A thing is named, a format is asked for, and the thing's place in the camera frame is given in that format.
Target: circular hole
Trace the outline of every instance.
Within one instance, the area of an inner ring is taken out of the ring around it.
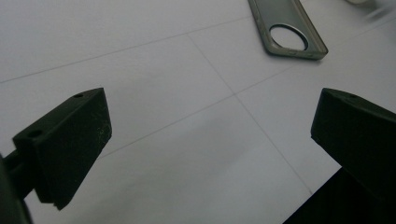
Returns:
[[[271,28],[273,40],[282,48],[306,50],[306,38],[296,29],[288,25],[275,25]]]
[[[31,133],[29,133],[27,136],[31,137],[31,138],[36,138],[38,137],[40,134],[42,134],[43,131],[41,130],[36,130],[36,131],[32,131]]]

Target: white tile floor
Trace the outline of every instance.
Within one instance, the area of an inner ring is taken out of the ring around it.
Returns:
[[[113,137],[35,223],[282,223],[339,168],[310,139],[323,87],[396,112],[396,12],[303,5],[330,53],[267,55],[247,0],[0,1],[0,149],[104,87]]]

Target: white surface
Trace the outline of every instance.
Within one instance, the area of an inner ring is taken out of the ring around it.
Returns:
[[[80,91],[113,124],[62,212],[29,195],[36,223],[284,221],[339,168],[310,139],[323,87],[396,112],[395,11],[303,5],[321,62],[267,55],[247,0],[0,1],[2,154]]]

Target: silver metal plate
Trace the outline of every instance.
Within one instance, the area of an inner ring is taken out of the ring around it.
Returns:
[[[265,48],[275,55],[320,60],[329,52],[299,0],[248,0]],[[293,31],[305,48],[289,49],[278,45],[271,30],[283,27]]]

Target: metal bracket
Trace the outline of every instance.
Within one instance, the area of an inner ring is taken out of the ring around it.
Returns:
[[[248,0],[265,48],[275,55],[320,60],[329,52],[299,0]],[[278,45],[271,30],[283,27],[297,34],[304,50]]]

